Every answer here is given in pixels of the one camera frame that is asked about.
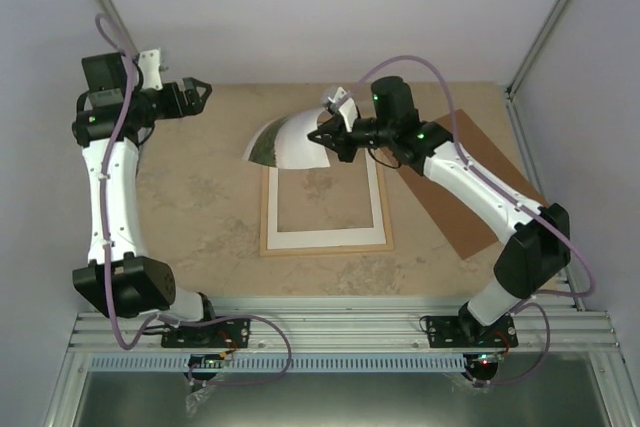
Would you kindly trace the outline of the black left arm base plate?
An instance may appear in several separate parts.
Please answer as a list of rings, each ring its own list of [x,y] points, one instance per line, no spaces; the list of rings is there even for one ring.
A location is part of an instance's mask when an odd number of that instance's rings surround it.
[[[207,327],[171,327],[161,336],[161,347],[166,349],[219,348],[235,350],[248,346],[251,321],[226,320]]]

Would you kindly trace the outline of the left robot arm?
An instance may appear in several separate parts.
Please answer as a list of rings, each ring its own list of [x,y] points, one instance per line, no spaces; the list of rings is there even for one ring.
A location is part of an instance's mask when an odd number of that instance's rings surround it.
[[[162,312],[185,321],[184,333],[195,345],[210,345],[219,323],[208,298],[178,287],[171,267],[148,253],[136,176],[157,122],[200,114],[212,88],[193,77],[163,81],[158,49],[135,56],[130,97],[123,55],[86,57],[81,65],[88,88],[77,99],[72,133],[89,177],[92,233],[87,265],[72,273],[74,288],[103,315]]]

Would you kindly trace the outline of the landscape photo print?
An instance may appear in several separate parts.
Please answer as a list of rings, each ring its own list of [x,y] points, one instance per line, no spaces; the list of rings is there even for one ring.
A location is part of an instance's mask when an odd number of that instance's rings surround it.
[[[326,149],[308,139],[323,113],[323,108],[315,108],[266,123],[249,141],[243,159],[285,170],[328,168]]]

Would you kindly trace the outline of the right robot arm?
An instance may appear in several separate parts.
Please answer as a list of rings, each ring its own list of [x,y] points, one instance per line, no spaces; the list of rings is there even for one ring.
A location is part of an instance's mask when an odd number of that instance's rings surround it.
[[[493,231],[504,246],[493,277],[459,309],[457,320],[462,340],[481,346],[499,320],[568,265],[569,215],[557,203],[545,207],[511,188],[473,159],[450,130],[421,120],[402,78],[376,80],[371,94],[375,115],[364,118],[343,88],[330,90],[322,101],[330,117],[308,138],[342,162],[352,161],[358,149],[388,149],[399,165],[446,189]]]

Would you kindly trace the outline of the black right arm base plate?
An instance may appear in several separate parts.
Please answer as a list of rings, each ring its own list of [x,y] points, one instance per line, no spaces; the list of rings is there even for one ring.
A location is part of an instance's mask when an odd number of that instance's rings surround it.
[[[511,348],[519,345],[514,321],[504,315],[490,326],[483,326],[473,318],[458,316],[423,316],[420,329],[426,334],[431,348]]]

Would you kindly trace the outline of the brown backing board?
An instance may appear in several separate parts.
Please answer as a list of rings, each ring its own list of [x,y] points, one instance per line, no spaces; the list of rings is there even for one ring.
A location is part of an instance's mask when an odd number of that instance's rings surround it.
[[[462,146],[471,157],[518,192],[543,205],[547,203],[521,172],[512,133],[501,131],[510,148],[503,152],[465,111],[458,109],[456,119]],[[445,188],[418,175],[409,166],[400,167],[397,173],[460,259],[466,260],[498,241],[489,226]]]

